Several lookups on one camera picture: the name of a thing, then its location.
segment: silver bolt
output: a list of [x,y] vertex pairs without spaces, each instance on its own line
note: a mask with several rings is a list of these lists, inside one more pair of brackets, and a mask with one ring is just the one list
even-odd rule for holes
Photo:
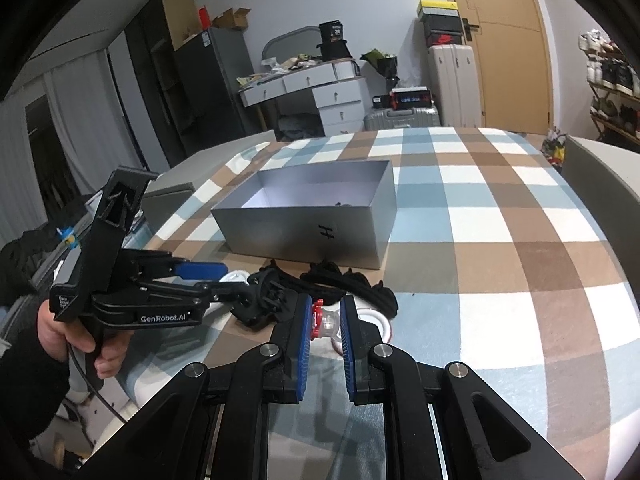
[[394,349],[389,345],[375,345],[373,347],[373,353],[378,357],[389,357],[394,352]]
[[469,368],[467,368],[462,363],[453,363],[449,366],[449,373],[457,378],[466,377],[469,373]]
[[260,353],[265,357],[273,357],[280,351],[278,345],[274,343],[266,343],[260,347]]
[[192,379],[196,377],[200,377],[204,373],[204,364],[202,363],[191,363],[184,367],[184,373],[187,377],[191,377]]

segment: white suitcase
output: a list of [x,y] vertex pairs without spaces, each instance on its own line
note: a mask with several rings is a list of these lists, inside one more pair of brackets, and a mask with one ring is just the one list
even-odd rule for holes
[[443,126],[482,126],[480,87],[474,51],[466,45],[429,49],[431,86]]

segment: white curtain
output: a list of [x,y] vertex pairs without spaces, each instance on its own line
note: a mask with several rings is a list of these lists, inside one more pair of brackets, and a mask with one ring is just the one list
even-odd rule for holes
[[118,166],[140,168],[105,51],[44,75],[53,124],[80,193],[100,189]]
[[20,89],[0,103],[0,247],[47,221],[22,94]]

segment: plaid bedspread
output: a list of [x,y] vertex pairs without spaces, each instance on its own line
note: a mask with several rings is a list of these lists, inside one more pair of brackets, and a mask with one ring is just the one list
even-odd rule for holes
[[[393,162],[398,214],[381,270],[397,295],[392,344],[469,364],[587,479],[612,479],[640,442],[640,323],[622,270],[580,199],[524,138],[413,128],[262,144],[230,160],[149,248],[254,272],[213,204],[261,169],[349,158]],[[279,262],[289,272],[308,266]],[[265,342],[220,306],[201,327],[136,334],[123,384],[146,402],[184,365]],[[384,478],[382,408],[348,403],[341,357],[312,343],[305,400],[271,412],[270,477]]]

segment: person's left hand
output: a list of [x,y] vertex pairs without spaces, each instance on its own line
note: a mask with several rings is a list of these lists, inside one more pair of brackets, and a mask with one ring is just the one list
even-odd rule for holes
[[[123,330],[104,341],[100,356],[95,360],[98,377],[107,379],[120,371],[132,335],[133,331]],[[53,321],[49,300],[42,303],[38,311],[38,339],[44,351],[61,363],[68,359],[67,342],[85,353],[95,349],[94,338],[79,320],[72,323]]]

